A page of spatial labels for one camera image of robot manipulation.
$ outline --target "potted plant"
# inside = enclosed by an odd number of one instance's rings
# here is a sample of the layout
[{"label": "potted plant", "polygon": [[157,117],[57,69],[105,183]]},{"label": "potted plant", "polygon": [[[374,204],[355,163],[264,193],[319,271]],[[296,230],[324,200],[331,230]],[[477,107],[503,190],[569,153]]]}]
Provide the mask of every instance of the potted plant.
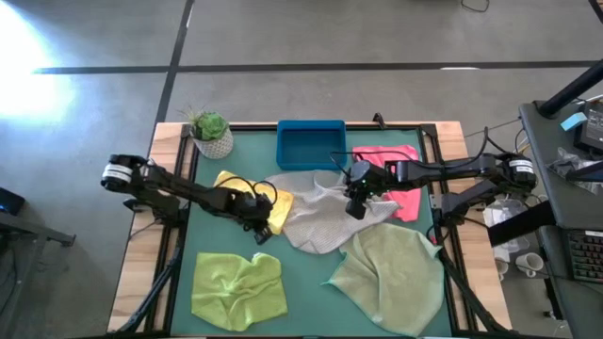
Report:
[{"label": "potted plant", "polygon": [[222,115],[217,112],[192,111],[187,113],[190,135],[201,154],[210,159],[221,159],[233,150],[233,134]]}]

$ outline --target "keyboard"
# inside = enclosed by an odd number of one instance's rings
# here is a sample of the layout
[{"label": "keyboard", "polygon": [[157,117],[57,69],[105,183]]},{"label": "keyboard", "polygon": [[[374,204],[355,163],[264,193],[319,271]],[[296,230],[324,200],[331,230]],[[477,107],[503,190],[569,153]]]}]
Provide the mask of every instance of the keyboard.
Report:
[{"label": "keyboard", "polygon": [[603,283],[603,232],[566,231],[575,280]]}]

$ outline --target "blue object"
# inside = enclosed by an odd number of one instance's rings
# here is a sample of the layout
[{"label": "blue object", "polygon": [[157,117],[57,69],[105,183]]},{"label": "blue object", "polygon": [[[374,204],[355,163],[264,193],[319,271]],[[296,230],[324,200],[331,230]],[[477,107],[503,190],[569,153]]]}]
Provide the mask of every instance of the blue object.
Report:
[{"label": "blue object", "polygon": [[[331,152],[346,151],[344,121],[279,121],[276,163],[281,170],[339,170]],[[344,167],[348,158],[333,154]]]},{"label": "blue object", "polygon": [[573,130],[574,128],[580,126],[583,122],[585,122],[587,120],[588,119],[586,118],[584,113],[582,113],[582,112],[574,113],[569,118],[565,119],[562,122],[562,129],[565,132]]}]

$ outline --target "light green towel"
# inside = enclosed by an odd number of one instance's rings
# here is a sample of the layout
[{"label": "light green towel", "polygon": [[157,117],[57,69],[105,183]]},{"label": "light green towel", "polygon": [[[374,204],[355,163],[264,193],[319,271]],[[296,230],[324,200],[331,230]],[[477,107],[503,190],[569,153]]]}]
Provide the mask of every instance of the light green towel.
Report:
[{"label": "light green towel", "polygon": [[440,250],[423,234],[381,223],[355,234],[331,279],[375,324],[418,336],[444,300]]},{"label": "light green towel", "polygon": [[285,315],[281,262],[265,253],[251,262],[236,254],[197,253],[191,312],[229,331]]}]

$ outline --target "white mug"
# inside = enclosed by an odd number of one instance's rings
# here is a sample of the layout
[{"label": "white mug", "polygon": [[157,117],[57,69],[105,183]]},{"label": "white mug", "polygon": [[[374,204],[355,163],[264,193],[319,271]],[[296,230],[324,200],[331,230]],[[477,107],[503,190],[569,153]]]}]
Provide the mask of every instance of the white mug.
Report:
[{"label": "white mug", "polygon": [[509,263],[500,258],[495,258],[495,260],[497,264],[498,279],[503,281],[505,279],[504,274],[509,270]]},{"label": "white mug", "polygon": [[519,270],[526,273],[528,278],[534,278],[536,276],[536,271],[545,267],[545,261],[536,253],[526,253],[518,256],[517,259],[515,259],[515,264]]}]

